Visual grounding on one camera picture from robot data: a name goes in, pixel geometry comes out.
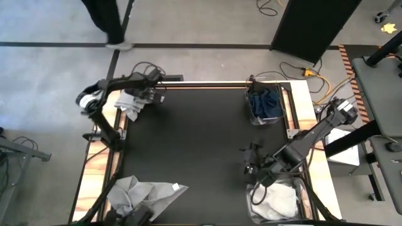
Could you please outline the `black cabinet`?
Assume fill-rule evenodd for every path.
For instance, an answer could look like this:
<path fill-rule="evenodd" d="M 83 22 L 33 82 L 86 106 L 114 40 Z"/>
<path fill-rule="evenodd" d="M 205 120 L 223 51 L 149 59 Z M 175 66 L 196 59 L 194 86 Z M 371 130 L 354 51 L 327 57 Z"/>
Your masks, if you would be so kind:
<path fill-rule="evenodd" d="M 271 49 L 316 64 L 362 0 L 289 0 Z"/>

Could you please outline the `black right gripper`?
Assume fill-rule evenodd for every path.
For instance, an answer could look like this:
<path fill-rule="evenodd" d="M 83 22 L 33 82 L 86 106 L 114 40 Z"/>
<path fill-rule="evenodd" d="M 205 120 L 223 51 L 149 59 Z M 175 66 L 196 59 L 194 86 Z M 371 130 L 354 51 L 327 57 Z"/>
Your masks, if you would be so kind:
<path fill-rule="evenodd" d="M 274 176 L 268 172 L 264 162 L 252 154 L 252 151 L 258 153 L 262 147 L 262 144 L 251 143 L 249 149 L 240 149 L 244 157 L 244 181 L 247 184 L 272 184 L 274 182 Z"/>

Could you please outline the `clear plastic bin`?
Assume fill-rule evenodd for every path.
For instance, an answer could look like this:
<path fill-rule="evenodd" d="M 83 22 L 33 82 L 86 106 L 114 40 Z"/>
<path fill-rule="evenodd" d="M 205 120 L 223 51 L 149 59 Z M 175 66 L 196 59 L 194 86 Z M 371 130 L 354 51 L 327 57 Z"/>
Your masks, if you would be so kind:
<path fill-rule="evenodd" d="M 290 186 L 296 190 L 296 195 L 298 198 L 298 201 L 297 201 L 298 215 L 294 218 L 290 218 L 287 220 L 272 221 L 272 220 L 266 220 L 266 219 L 260 217 L 259 215 L 257 215 L 256 213 L 252 213 L 249 192 L 256 187 L 253 185 L 248 185 L 246 187 L 247 211 L 248 211 L 249 217 L 251 218 L 251 220 L 254 223 L 269 224 L 269 223 L 276 223 L 276 222 L 282 222 L 282 221 L 308 220 L 308 219 L 312 218 L 310 201 L 308 199 L 307 191 L 305 189 L 305 184 L 301 179 L 288 178 L 288 179 L 277 180 L 275 183 L 284 184 L 284 185 Z"/>
<path fill-rule="evenodd" d="M 278 122 L 280 119 L 284 118 L 286 115 L 285 108 L 283 107 L 282 104 L 282 97 L 281 97 L 281 86 L 277 83 L 264 83 L 264 82 L 259 82 L 257 81 L 257 76 L 251 75 L 247 80 L 247 85 L 246 85 L 246 91 L 244 93 L 245 101 L 246 101 L 246 108 L 249 111 L 249 118 L 251 121 L 251 124 L 254 126 L 265 126 L 268 124 L 275 124 Z M 265 90 L 270 90 L 270 91 L 275 91 L 279 94 L 280 96 L 280 103 L 283 109 L 283 116 L 282 117 L 274 117 L 274 118 L 269 118 L 269 119 L 260 119 L 254 116 L 254 114 L 251 111 L 251 106 L 249 103 L 249 96 L 254 93 L 263 93 Z"/>

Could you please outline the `grey desk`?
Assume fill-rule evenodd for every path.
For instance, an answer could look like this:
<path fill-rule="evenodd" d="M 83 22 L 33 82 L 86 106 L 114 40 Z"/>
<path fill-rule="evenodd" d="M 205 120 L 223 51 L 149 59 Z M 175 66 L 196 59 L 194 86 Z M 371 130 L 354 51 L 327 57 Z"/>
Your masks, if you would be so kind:
<path fill-rule="evenodd" d="M 369 141 L 394 207 L 402 215 L 402 151 L 388 151 L 386 144 L 391 143 L 391 140 L 385 137 L 373 136 Z"/>
<path fill-rule="evenodd" d="M 397 58 L 385 58 L 376 66 L 355 58 L 352 66 L 365 93 L 374 120 L 383 135 L 402 137 L 402 70 Z"/>

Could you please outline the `orange black striped strip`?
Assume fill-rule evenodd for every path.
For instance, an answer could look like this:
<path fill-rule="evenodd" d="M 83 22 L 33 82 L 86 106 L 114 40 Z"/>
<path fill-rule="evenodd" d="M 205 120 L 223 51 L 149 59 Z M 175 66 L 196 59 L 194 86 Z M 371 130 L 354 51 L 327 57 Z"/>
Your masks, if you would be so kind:
<path fill-rule="evenodd" d="M 364 106 L 364 102 L 363 102 L 363 91 L 359 90 L 358 84 L 357 84 L 357 80 L 356 80 L 356 75 L 352 69 L 352 65 L 351 62 L 349 60 L 349 57 L 347 55 L 346 52 L 346 48 L 344 45 L 339 45 L 338 46 L 341 57 L 342 57 L 342 61 L 344 63 L 344 67 L 346 69 L 346 73 L 347 75 L 350 77 L 350 82 L 349 85 L 352 89 L 353 92 L 353 98 L 356 101 L 357 104 L 357 110 L 359 115 L 361 116 L 362 122 L 363 124 L 367 124 L 369 122 L 369 116 L 367 114 L 366 108 Z"/>

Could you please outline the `white towel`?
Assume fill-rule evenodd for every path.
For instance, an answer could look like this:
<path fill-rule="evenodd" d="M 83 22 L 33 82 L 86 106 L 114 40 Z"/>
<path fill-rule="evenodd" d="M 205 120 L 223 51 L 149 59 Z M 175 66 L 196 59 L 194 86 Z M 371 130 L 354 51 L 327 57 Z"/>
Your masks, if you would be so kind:
<path fill-rule="evenodd" d="M 259 185 L 249 192 L 251 212 L 266 220 L 287 220 L 298 215 L 296 190 L 274 183 L 269 187 Z"/>

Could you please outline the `dark blue towel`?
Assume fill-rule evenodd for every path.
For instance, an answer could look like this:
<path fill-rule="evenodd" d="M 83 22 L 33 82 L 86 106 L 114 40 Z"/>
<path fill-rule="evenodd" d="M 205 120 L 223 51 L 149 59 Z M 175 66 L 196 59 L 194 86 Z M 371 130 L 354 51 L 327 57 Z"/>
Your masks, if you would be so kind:
<path fill-rule="evenodd" d="M 249 96 L 249 103 L 252 113 L 257 118 L 269 119 L 283 116 L 280 96 L 275 91 L 254 92 Z"/>

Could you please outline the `black table mat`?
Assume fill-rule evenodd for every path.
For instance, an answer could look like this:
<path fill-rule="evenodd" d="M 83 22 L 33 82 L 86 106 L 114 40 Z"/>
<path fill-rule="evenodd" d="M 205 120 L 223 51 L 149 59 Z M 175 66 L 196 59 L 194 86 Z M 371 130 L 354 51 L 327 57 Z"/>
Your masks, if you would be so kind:
<path fill-rule="evenodd" d="M 262 141 L 275 153 L 285 130 L 283 121 L 252 125 L 241 89 L 169 90 L 128 124 L 122 175 L 187 187 L 157 224 L 251 226 L 242 150 Z"/>

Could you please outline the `black caster wheel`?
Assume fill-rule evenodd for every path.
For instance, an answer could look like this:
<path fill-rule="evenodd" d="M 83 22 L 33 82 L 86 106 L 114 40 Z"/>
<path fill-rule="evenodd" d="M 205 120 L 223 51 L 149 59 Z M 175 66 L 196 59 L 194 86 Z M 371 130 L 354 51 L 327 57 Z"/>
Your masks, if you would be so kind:
<path fill-rule="evenodd" d="M 402 0 L 394 0 L 385 11 L 377 13 L 374 17 L 374 22 L 382 23 L 398 6 L 402 6 Z"/>

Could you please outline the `grey desk frame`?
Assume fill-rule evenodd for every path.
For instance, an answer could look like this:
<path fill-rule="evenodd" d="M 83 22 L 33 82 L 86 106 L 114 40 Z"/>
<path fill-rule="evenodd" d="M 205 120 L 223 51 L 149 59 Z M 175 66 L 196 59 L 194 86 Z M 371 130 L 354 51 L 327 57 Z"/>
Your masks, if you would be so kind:
<path fill-rule="evenodd" d="M 27 137 L 7 139 L 0 127 L 0 226 L 6 225 L 9 208 L 33 158 L 47 162 L 51 155 L 39 151 L 37 143 Z"/>

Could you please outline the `black pole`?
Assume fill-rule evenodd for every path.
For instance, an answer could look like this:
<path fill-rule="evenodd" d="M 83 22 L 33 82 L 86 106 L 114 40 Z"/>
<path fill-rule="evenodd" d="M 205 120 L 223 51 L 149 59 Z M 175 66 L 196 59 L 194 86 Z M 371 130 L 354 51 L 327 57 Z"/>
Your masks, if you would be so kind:
<path fill-rule="evenodd" d="M 367 66 L 376 66 L 383 58 L 389 55 L 391 52 L 398 49 L 402 45 L 402 31 L 391 38 L 387 43 L 385 43 L 379 50 L 373 53 L 369 58 L 365 59 Z"/>

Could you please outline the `black beam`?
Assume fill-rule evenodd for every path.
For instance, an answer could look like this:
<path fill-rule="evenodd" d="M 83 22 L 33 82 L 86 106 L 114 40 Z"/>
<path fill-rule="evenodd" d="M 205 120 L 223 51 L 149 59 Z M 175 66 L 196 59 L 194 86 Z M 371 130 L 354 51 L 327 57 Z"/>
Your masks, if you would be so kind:
<path fill-rule="evenodd" d="M 368 122 L 362 127 L 352 131 L 350 134 L 341 137 L 324 147 L 326 157 L 332 157 L 346 149 L 362 143 L 374 135 L 381 135 L 381 131 L 375 120 Z"/>

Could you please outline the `grey towel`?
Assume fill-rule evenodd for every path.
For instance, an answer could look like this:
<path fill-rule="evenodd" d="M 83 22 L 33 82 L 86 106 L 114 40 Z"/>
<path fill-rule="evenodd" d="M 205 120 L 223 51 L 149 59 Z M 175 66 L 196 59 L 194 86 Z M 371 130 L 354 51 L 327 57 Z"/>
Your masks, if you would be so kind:
<path fill-rule="evenodd" d="M 153 221 L 187 190 L 187 186 L 178 183 L 141 182 L 132 175 L 118 179 L 107 199 L 123 217 L 139 207 L 148 207 Z"/>
<path fill-rule="evenodd" d="M 125 90 L 120 93 L 118 100 L 114 106 L 125 112 L 126 116 L 135 121 L 138 118 L 138 114 L 144 109 L 146 104 L 137 103 L 135 96 L 128 94 Z"/>

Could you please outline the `pale step stool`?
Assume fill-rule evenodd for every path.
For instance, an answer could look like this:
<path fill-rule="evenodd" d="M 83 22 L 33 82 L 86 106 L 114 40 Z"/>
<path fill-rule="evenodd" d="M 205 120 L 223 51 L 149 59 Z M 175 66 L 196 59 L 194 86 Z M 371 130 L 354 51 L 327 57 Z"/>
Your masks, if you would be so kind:
<path fill-rule="evenodd" d="M 327 158 L 332 177 L 370 175 L 365 144 L 358 144 Z"/>

